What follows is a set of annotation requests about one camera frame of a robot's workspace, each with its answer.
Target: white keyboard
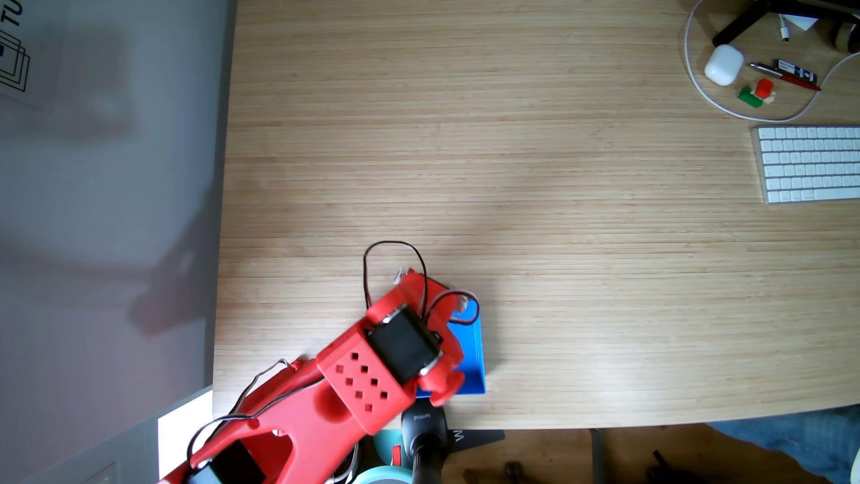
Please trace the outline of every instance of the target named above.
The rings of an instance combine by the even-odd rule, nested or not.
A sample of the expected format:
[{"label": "white keyboard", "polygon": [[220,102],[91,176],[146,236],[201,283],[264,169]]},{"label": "white keyboard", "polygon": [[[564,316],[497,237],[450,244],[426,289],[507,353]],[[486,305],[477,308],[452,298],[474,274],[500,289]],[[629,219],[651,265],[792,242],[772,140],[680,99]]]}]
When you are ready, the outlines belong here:
[{"label": "white keyboard", "polygon": [[768,203],[860,198],[860,126],[752,130]]}]

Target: blue tray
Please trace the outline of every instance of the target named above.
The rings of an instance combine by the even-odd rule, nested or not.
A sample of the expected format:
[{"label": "blue tray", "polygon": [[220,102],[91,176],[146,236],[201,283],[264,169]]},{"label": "blue tray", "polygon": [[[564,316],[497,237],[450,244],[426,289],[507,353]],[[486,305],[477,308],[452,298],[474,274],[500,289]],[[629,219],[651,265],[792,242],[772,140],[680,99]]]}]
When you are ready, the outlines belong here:
[{"label": "blue tray", "polygon": [[[462,313],[454,314],[460,320],[468,320],[475,316],[477,305],[469,301]],[[448,323],[451,332],[460,341],[463,348],[463,361],[457,369],[466,374],[466,381],[457,391],[458,395],[481,395],[487,393],[487,380],[483,368],[483,344],[481,343],[481,318],[478,317],[474,324],[469,326],[454,325]],[[418,388],[415,395],[418,398],[427,398],[430,393]]]}]

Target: white charging cable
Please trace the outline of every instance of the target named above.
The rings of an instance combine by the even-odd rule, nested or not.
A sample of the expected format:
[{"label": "white charging cable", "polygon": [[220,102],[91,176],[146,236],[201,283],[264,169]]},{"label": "white charging cable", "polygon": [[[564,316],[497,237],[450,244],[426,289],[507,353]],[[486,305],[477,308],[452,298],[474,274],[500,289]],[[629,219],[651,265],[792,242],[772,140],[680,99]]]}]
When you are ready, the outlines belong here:
[{"label": "white charging cable", "polygon": [[[791,121],[794,121],[797,118],[805,115],[806,112],[809,111],[809,108],[812,107],[812,103],[815,101],[815,99],[818,97],[818,95],[821,94],[821,91],[816,91],[815,94],[813,94],[812,98],[809,99],[809,102],[807,102],[806,106],[804,106],[803,109],[801,109],[796,115],[793,115],[793,116],[790,116],[787,118],[783,118],[783,119],[776,119],[776,120],[768,119],[768,118],[757,118],[754,116],[747,116],[747,115],[742,115],[740,113],[735,113],[731,109],[724,108],[722,105],[718,104],[716,101],[711,99],[710,96],[708,96],[707,94],[704,93],[704,90],[702,90],[702,86],[700,86],[698,81],[696,80],[696,76],[693,75],[692,67],[690,67],[690,47],[689,47],[690,25],[693,22],[693,15],[696,13],[696,9],[698,9],[699,5],[701,5],[702,2],[704,2],[704,0],[699,0],[698,3],[696,3],[696,6],[693,7],[693,10],[690,12],[690,17],[687,18],[687,27],[684,30],[684,62],[687,64],[687,74],[690,75],[690,80],[693,82],[693,85],[696,86],[696,90],[699,91],[699,94],[701,94],[705,99],[708,100],[708,102],[710,102],[711,104],[716,106],[722,112],[727,113],[727,114],[732,115],[732,116],[735,116],[735,117],[739,117],[741,119],[749,120],[749,121],[791,122]],[[836,63],[836,65],[831,67],[830,71],[827,71],[827,74],[824,76],[823,79],[821,79],[821,87],[824,87],[824,83],[827,82],[827,79],[830,77],[830,75],[833,74],[839,68],[840,65],[842,65],[846,60],[851,59],[852,57],[856,57],[857,55],[860,55],[860,53],[853,53],[853,54],[845,57],[844,59],[840,60],[839,62]]]}]

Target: white label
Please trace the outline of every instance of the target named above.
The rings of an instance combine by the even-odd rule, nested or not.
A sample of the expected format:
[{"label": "white label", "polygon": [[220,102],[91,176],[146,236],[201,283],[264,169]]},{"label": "white label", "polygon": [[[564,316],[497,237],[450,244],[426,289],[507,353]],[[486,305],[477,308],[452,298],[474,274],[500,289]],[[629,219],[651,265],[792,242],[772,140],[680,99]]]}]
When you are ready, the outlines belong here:
[{"label": "white label", "polygon": [[50,110],[69,0],[0,0],[0,94]]},{"label": "white label", "polygon": [[788,62],[785,62],[784,60],[780,60],[779,63],[777,64],[777,67],[779,67],[783,71],[791,72],[792,74],[796,73],[796,68],[794,67],[794,65],[789,64]]}]

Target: jeans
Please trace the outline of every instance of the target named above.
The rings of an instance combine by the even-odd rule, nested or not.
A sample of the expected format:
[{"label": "jeans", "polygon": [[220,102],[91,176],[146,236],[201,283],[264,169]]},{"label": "jeans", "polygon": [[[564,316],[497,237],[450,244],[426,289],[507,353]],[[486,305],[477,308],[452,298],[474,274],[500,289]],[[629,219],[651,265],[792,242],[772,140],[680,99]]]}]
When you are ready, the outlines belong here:
[{"label": "jeans", "polygon": [[759,447],[781,450],[833,484],[848,484],[860,450],[860,406],[708,425]]}]

